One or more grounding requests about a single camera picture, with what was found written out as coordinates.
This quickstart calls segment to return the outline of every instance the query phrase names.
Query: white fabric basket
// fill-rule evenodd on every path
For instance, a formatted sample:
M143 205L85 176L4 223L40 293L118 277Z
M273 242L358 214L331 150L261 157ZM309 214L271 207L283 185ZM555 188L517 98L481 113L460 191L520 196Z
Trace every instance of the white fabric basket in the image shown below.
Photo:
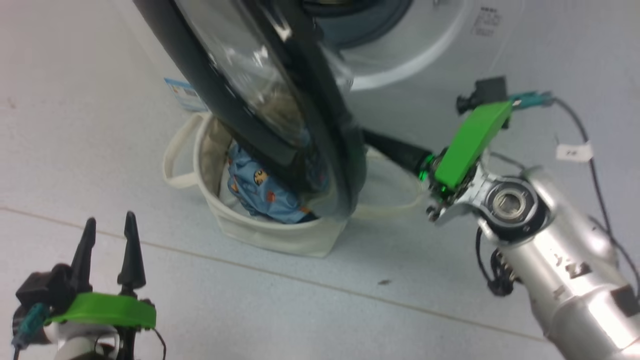
M174 176L173 165L193 132L198 129L193 149L193 172ZM178 130L164 153L163 175L170 186L182 189L198 185L220 229L231 238L250 245L288 254L324 257L331 251L346 221L320 218L302 224L280 224L246 217L220 201L220 188L231 136L212 113L195 113ZM368 158L383 158L369 151ZM417 185L418 196L411 204L392 207L358 205L357 218L388 217L420 203L424 189Z

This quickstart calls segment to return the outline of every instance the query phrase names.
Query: washing machine door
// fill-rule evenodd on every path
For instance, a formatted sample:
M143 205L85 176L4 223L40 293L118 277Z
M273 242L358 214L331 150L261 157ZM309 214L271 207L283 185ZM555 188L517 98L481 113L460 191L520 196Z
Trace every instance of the washing machine door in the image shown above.
M365 177L341 91L351 74L296 0L134 0L236 142L319 217L346 218Z

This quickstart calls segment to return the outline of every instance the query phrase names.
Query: brown line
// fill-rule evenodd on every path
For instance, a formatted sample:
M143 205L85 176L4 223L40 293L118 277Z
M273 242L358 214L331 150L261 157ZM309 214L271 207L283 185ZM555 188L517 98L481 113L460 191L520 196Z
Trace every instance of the brown line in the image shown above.
M36 215L36 214L28 213L28 212L25 212L25 211L20 211L20 210L16 210L16 209L10 209L10 208L6 208L6 207L3 207L1 209L7 210L7 211L9 211L11 213L24 215L24 216L32 217L32 218L37 218L37 219L40 219L40 220L45 220L45 221L52 222L52 223L59 224L59 225L75 227L76 229L80 229L80 230L84 229L84 226L82 226L82 225L77 225L77 224L73 224L73 223L70 223L70 222L66 222L66 221L62 221L62 220L57 220L57 219L45 217L45 216L42 216L42 215ZM124 240L125 239L125 237L122 236L122 235L111 234L111 233L107 233L105 231L98 230L98 231L96 231L96 233L99 233L99 234L102 234L102 235L105 235L105 236L110 236L112 238L116 238L116 239L119 239L119 240ZM318 287L321 287L321 288L325 288L325 289L329 289L329 290L333 290L333 291L339 291L341 293L346 293L346 294L349 294L349 295L362 297L362 298L369 299L369 300L383 302L385 304L389 304L389 305L393 305L393 306L403 307L405 309L418 311L420 313L424 313L424 314L428 314L428 315L432 315L432 316L437 316L439 318L445 318L445 319L448 319L448 320L451 320L451 321L454 321L454 322L464 323L464 324L467 324L467 325L473 325L473 326L481 327L481 328L492 330L492 331L496 331L496 332L501 332L501 333L508 334L508 335L518 336L520 338L525 338L525 339L528 339L528 340L537 341L539 343L550 344L550 342L547 341L546 339L539 338L537 336L531 336L531 335L524 334L524 333L521 333L521 332L512 331L512 330L509 330L509 329L503 329L503 328L500 328L500 327L487 325L487 324L475 322L475 321L472 321L472 320L462 319L462 318L455 317L453 315L448 315L448 314L445 314L445 313L439 313L439 312L436 312L436 311L433 311L433 310L424 309L422 307L409 305L409 304L404 304L402 302L397 302L397 301L393 301L393 300L387 300L387 299L375 297L375 296L372 296L372 295L368 295L368 294L365 294L365 293L359 293L359 292L356 292L356 291L351 291L351 290L348 290L348 289L339 288L337 286L333 286L333 285L329 285L329 284L323 284L321 282L316 282L316 281L313 281L313 280L302 279L301 277L295 277L295 276L291 276L291 275L287 275L287 274L283 274L283 273L279 273L279 272L274 272L274 271L271 271L271 270L257 268L257 267L250 266L250 265L235 263L233 261L220 259L220 258L214 258L212 256L198 254L196 252L190 252L190 251L182 250L182 249L176 249L176 248L173 248L173 247L167 247L167 246L164 246L164 245L159 245L159 244L156 244L156 243L150 243L150 242L147 242L147 241L140 241L140 243L142 243L142 244L144 244L146 246L155 247L157 249L163 249L163 250L167 250L167 251L171 251L171 252L178 252L180 254L187 255L187 256L193 256L193 257L200 258L200 259L207 259L207 260L215 261L215 262L218 262L218 263L224 263L224 264L228 264L228 265L232 265L232 266L238 266L238 267L241 267L241 268L244 268L244 269L247 269L247 270L253 270L253 271L257 271L257 272L262 272L264 274L274 275L274 276L277 276L277 277L282 277L284 279L289 279L289 280L293 280L293 281L297 281L297 282L302 282L302 283L308 284L308 285L318 286Z

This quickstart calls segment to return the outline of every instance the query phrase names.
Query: silver robotic arm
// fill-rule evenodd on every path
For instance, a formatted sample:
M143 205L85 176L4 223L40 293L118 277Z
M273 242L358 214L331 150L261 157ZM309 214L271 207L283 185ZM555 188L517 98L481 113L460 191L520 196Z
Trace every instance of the silver robotic arm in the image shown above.
M536 167L501 177L482 164L436 224L471 213L497 246L510 281L529 292L544 335L567 360L640 359L640 306L597 224Z

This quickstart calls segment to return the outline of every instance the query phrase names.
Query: laundry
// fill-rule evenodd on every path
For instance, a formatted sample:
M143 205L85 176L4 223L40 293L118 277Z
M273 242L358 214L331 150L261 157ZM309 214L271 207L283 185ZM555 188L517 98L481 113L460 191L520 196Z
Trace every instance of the laundry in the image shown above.
M229 149L227 186L252 216L263 215L285 224L315 220L309 209L300 206L297 196L270 176L240 146Z

